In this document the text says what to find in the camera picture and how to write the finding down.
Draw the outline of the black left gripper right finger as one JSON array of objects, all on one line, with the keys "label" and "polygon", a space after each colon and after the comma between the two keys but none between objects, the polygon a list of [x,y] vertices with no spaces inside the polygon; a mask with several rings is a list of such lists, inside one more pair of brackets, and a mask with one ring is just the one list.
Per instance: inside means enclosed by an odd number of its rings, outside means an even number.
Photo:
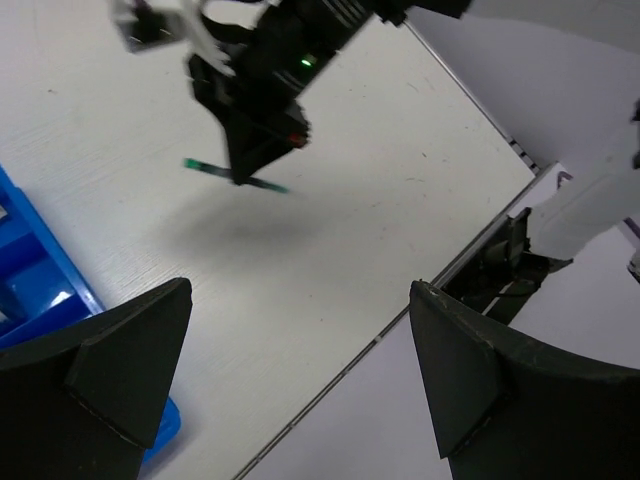
[{"label": "black left gripper right finger", "polygon": [[456,479],[635,479],[639,373],[523,334],[424,281],[412,336]]}]

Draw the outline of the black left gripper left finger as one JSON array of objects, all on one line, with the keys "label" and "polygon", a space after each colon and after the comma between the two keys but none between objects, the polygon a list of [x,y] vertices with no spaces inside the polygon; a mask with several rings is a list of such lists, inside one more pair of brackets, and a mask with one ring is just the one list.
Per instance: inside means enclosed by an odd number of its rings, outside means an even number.
[{"label": "black left gripper left finger", "polygon": [[191,311],[191,282],[174,278],[2,350],[2,478],[137,478]]}]

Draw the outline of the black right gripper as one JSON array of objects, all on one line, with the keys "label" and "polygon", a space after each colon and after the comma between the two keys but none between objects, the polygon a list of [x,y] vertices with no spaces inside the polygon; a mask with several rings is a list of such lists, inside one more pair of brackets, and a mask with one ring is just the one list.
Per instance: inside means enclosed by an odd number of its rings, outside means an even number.
[{"label": "black right gripper", "polygon": [[194,97],[224,125],[231,178],[242,185],[276,159],[281,142],[299,149],[310,123],[298,97],[311,83],[311,45],[304,39],[192,42]]}]

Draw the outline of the green ink pen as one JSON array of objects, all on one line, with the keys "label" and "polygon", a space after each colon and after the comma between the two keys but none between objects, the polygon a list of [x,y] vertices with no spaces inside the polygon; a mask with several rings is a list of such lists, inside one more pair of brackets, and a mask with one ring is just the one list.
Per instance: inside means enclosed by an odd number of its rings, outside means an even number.
[{"label": "green ink pen", "polygon": [[285,186],[255,177],[249,177],[240,183],[236,183],[233,180],[232,171],[230,168],[202,162],[193,158],[186,158],[183,161],[183,166],[190,170],[199,171],[208,175],[227,179],[236,186],[252,186],[255,188],[269,190],[281,194],[288,194],[290,192],[290,190]]}]

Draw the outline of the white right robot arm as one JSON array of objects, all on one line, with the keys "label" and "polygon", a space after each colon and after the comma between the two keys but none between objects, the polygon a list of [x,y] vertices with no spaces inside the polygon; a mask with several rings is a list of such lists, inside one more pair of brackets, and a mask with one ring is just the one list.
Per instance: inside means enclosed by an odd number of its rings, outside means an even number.
[{"label": "white right robot arm", "polygon": [[[221,123],[228,172],[243,185],[254,174],[304,146],[309,125],[298,97],[372,17],[401,24],[410,1],[281,1],[252,28],[217,22],[200,1],[183,3],[193,47],[197,100]],[[569,33],[629,53],[639,50],[639,26],[619,28],[582,1],[421,1],[418,8],[459,20],[513,20]],[[639,211],[639,120],[620,145],[524,217],[528,250],[573,259],[594,237]]]}]

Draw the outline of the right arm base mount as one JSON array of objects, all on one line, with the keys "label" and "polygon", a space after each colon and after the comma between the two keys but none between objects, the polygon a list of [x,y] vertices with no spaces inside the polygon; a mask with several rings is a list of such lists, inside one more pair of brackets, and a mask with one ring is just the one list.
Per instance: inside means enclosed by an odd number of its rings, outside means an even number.
[{"label": "right arm base mount", "polygon": [[510,324],[551,274],[571,265],[531,252],[525,208],[508,217],[443,287],[446,294],[503,325]]}]

